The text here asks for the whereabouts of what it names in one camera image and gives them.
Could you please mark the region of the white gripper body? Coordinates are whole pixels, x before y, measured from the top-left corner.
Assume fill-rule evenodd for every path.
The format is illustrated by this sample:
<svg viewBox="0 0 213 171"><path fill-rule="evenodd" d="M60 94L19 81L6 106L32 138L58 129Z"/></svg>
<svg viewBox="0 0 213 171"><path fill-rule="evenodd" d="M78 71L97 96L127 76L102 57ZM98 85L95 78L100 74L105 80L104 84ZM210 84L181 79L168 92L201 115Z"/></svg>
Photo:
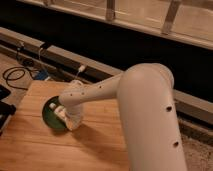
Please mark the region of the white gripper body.
<svg viewBox="0 0 213 171"><path fill-rule="evenodd" d="M68 120L72 121L75 129L77 129L81 125L81 122L83 119L83 106L76 105L73 107L69 107L66 109L66 111L67 111L67 115L68 115L68 117L66 117L66 122Z"/></svg>

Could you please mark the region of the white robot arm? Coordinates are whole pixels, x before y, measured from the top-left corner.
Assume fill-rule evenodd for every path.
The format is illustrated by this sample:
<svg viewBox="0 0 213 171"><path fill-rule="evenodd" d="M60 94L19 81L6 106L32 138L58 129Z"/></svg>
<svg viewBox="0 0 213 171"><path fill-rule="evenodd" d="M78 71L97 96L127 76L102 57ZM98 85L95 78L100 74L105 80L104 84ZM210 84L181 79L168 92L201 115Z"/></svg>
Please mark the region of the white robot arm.
<svg viewBox="0 0 213 171"><path fill-rule="evenodd" d="M67 115L85 102L115 98L131 171L187 171L173 98L171 71L158 63L137 64L92 85L73 81L59 95Z"/></svg>

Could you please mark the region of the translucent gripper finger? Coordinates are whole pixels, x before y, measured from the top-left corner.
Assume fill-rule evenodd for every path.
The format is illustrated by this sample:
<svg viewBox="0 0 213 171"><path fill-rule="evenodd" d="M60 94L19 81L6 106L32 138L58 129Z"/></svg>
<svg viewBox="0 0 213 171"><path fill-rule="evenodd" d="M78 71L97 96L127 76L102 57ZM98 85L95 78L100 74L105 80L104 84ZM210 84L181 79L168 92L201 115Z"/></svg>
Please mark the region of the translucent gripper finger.
<svg viewBox="0 0 213 171"><path fill-rule="evenodd" d="M67 111L66 111L66 110L62 110L62 111L60 112L60 116L61 116L62 118L68 117Z"/></svg>
<svg viewBox="0 0 213 171"><path fill-rule="evenodd" d="M66 125L67 125L67 127L68 127L69 130L74 130L75 129L73 122L70 121L70 120L68 120L66 122Z"/></svg>

